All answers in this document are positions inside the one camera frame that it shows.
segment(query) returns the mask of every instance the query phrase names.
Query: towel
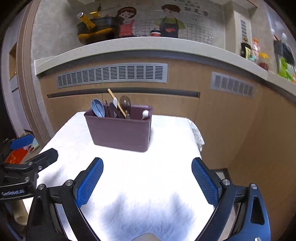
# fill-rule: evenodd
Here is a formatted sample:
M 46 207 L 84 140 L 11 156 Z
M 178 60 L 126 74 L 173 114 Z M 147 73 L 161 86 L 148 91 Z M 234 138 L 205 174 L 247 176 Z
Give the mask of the towel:
M 195 240 L 214 207 L 191 171 L 202 146 L 193 123 L 153 115 L 149 148 L 140 153 L 94 145 L 83 114 L 76 113 L 43 148 L 56 149 L 59 157 L 39 172 L 37 184 L 62 185 L 100 157 L 103 174 L 81 211 L 102 241 L 131 241 L 148 232 L 161 241 Z M 27 211 L 31 203 L 24 199 Z M 62 205 L 57 209 L 68 238 L 77 240 Z

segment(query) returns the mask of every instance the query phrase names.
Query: white stone countertop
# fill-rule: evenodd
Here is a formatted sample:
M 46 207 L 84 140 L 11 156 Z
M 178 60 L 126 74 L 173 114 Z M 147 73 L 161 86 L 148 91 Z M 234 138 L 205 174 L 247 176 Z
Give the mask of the white stone countertop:
M 272 72 L 264 70 L 255 63 L 237 54 L 196 41 L 166 37 L 120 38 L 85 45 L 58 56 L 35 60 L 35 74 L 38 75 L 46 70 L 73 60 L 99 54 L 131 50 L 161 50 L 188 53 L 216 59 L 253 73 L 296 96 L 296 84 Z

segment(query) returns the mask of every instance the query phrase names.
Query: metal screw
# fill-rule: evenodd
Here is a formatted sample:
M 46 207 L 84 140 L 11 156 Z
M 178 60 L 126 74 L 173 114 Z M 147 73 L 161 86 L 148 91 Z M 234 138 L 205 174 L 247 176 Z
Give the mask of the metal screw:
M 67 180 L 65 182 L 66 186 L 71 186 L 73 184 L 73 181 L 72 180 Z
M 39 185 L 38 185 L 38 189 L 39 189 L 39 190 L 42 190 L 43 188 L 44 188 L 44 184 L 39 184 Z
M 257 187 L 256 184 L 252 183 L 252 184 L 251 184 L 251 188 L 253 188 L 253 189 L 257 189 L 258 187 Z
M 222 182 L 226 186 L 228 186 L 230 184 L 230 181 L 228 179 L 223 179 Z

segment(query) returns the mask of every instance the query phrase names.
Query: black apron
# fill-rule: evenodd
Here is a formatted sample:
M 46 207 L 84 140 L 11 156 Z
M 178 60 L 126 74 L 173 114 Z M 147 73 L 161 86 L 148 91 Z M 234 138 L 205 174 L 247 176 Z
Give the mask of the black apron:
M 176 23 L 166 23 L 165 19 L 166 19 L 166 17 L 161 21 L 160 26 L 159 26 L 161 36 L 162 37 L 170 37 L 170 38 L 178 38 L 179 24 L 178 24 L 177 19 L 175 18 Z M 173 28 L 176 31 L 167 32 L 166 31 L 167 28 Z

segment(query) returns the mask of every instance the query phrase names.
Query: metal vent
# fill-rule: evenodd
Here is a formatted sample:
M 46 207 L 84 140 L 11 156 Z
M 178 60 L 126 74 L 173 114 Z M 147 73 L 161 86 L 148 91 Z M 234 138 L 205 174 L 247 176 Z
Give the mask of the metal vent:
M 219 90 L 236 95 L 253 97 L 254 88 L 254 85 L 250 84 L 249 82 L 216 72 L 212 73 L 212 90 Z
M 241 20 L 242 38 L 247 37 L 247 25 L 246 22 Z
M 95 66 L 68 72 L 57 77 L 57 87 L 111 82 L 157 82 L 166 83 L 168 64 L 122 63 Z

